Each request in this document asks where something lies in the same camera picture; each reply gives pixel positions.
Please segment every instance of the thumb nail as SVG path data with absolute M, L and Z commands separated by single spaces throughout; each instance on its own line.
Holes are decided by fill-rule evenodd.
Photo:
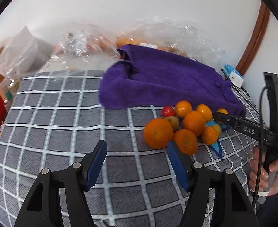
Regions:
M 269 165 L 269 170 L 271 171 L 271 172 L 274 172 L 274 170 L 275 170 L 275 165 Z

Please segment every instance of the purple towel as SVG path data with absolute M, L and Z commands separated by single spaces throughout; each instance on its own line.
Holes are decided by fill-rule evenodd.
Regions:
M 181 100 L 207 105 L 214 113 L 225 108 L 244 117 L 245 107 L 231 91 L 231 82 L 211 67 L 183 56 L 136 45 L 120 48 L 125 60 L 105 73 L 99 90 L 105 108 L 143 105 L 175 106 Z

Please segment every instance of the plastic bag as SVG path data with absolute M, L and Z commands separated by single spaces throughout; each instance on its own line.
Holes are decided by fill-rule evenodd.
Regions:
M 189 57 L 221 72 L 220 61 L 225 53 L 202 39 L 193 22 L 180 23 L 174 19 L 152 17 L 140 20 L 117 37 L 117 47 L 135 44 Z
M 51 59 L 43 68 L 46 71 L 59 70 L 106 70 L 120 59 L 114 43 L 115 36 L 92 24 L 74 24 L 62 34 L 53 49 Z M 67 73 L 55 74 L 55 78 Z
M 25 26 L 0 54 L 0 74 L 8 79 L 17 79 L 37 72 L 49 58 L 38 50 L 37 39 Z

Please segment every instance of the person's hand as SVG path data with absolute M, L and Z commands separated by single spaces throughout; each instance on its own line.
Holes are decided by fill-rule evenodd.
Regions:
M 253 159 L 250 161 L 250 164 L 251 164 L 253 170 L 249 173 L 250 180 L 249 180 L 248 184 L 252 190 L 255 190 L 257 165 L 258 165 L 258 161 L 259 161 L 259 148 L 254 147 L 252 152 L 253 152 Z M 263 154 L 262 162 L 264 162 L 264 161 L 265 161 L 265 155 Z M 277 174 L 275 176 L 273 185 L 270 188 L 268 196 L 275 195 L 278 193 L 278 159 L 269 165 L 269 170 L 271 172 L 277 172 Z M 265 188 L 268 187 L 267 179 L 268 179 L 268 173 L 262 167 L 261 179 L 259 182 L 259 192 L 262 192 Z

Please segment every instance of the metal screw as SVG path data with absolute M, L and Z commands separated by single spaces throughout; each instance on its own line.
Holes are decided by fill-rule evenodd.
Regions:
M 201 163 L 199 163 L 199 162 L 194 163 L 194 168 L 201 168 L 201 167 L 202 167 Z
M 227 168 L 227 169 L 225 170 L 225 172 L 226 172 L 227 174 L 229 174 L 229 175 L 231 175 L 231 174 L 233 173 L 233 171 L 232 171 L 231 169 L 229 169 L 229 168 Z
M 44 168 L 44 169 L 41 170 L 41 174 L 45 175 L 47 173 L 49 173 L 49 169 L 48 168 Z
M 79 167 L 81 167 L 81 164 L 79 162 L 73 164 L 73 168 L 77 169 Z

